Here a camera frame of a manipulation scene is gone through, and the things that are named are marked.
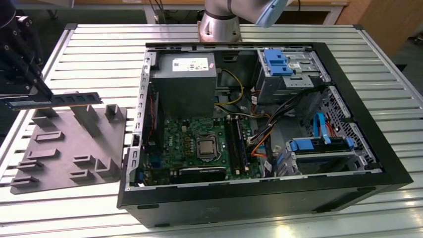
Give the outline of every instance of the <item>motherboard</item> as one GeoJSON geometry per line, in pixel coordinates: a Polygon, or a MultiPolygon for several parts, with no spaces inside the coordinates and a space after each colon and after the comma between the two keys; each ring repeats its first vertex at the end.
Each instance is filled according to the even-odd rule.
{"type": "Polygon", "coordinates": [[[161,156],[149,156],[154,184],[173,184],[196,179],[221,180],[260,177],[257,162],[246,159],[246,138],[252,135],[248,118],[166,119],[161,156]],[[229,124],[236,125],[240,140],[229,124]],[[236,148],[242,155],[237,156],[236,148]]]}

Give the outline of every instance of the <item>ram slot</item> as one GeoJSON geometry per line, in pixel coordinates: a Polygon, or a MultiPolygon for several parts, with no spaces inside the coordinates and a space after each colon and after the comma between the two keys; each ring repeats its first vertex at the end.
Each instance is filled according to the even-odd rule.
{"type": "Polygon", "coordinates": [[[241,170],[242,171],[248,171],[248,159],[246,159],[246,150],[245,150],[245,142],[244,142],[244,139],[242,139],[242,131],[241,131],[241,128],[240,128],[240,124],[238,124],[238,120],[233,120],[232,121],[234,123],[234,129],[236,129],[236,143],[237,143],[237,157],[240,159],[240,164],[242,165],[241,166],[241,170]]]}
{"type": "Polygon", "coordinates": [[[230,169],[232,172],[238,175],[240,171],[248,171],[246,151],[238,120],[234,118],[226,118],[224,130],[229,152],[230,169]]]}
{"type": "Polygon", "coordinates": [[[240,160],[238,160],[237,148],[236,148],[237,134],[233,132],[234,132],[234,128],[232,124],[232,118],[226,118],[224,121],[224,134],[225,134],[226,150],[229,152],[230,170],[232,170],[232,173],[238,175],[240,174],[240,160]]]}

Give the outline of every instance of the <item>sticker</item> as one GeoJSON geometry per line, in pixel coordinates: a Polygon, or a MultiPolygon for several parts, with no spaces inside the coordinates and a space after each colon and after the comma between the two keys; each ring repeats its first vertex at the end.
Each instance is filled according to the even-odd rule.
{"type": "Polygon", "coordinates": [[[250,103],[252,103],[253,105],[257,104],[257,97],[256,97],[256,96],[250,96],[250,103]]]}
{"type": "Polygon", "coordinates": [[[209,63],[206,58],[177,58],[172,61],[172,71],[206,71],[209,63]]]}
{"type": "Polygon", "coordinates": [[[300,68],[298,63],[289,63],[290,68],[300,68]]]}
{"type": "Polygon", "coordinates": [[[265,167],[265,169],[268,170],[268,171],[272,171],[272,165],[270,165],[270,163],[265,160],[265,162],[264,162],[264,167],[265,167]]]}

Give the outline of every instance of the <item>yellow wire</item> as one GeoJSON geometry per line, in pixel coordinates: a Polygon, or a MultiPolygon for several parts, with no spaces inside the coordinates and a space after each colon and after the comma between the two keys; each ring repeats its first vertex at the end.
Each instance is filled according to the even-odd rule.
{"type": "Polygon", "coordinates": [[[221,71],[226,72],[234,78],[234,80],[236,80],[236,82],[238,83],[238,86],[240,86],[240,95],[238,95],[237,99],[234,99],[232,102],[226,102],[226,103],[214,103],[214,105],[221,105],[222,106],[222,105],[230,105],[230,104],[236,103],[238,100],[241,100],[241,98],[244,96],[244,86],[242,86],[238,78],[234,76],[234,74],[229,70],[222,68],[221,71]]]}

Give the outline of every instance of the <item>open computer tower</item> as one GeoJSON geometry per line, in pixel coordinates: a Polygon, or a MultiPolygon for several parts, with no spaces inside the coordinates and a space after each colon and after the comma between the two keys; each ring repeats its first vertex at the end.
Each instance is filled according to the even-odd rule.
{"type": "Polygon", "coordinates": [[[324,43],[146,44],[117,208],[146,227],[341,210],[412,182],[324,43]]]}

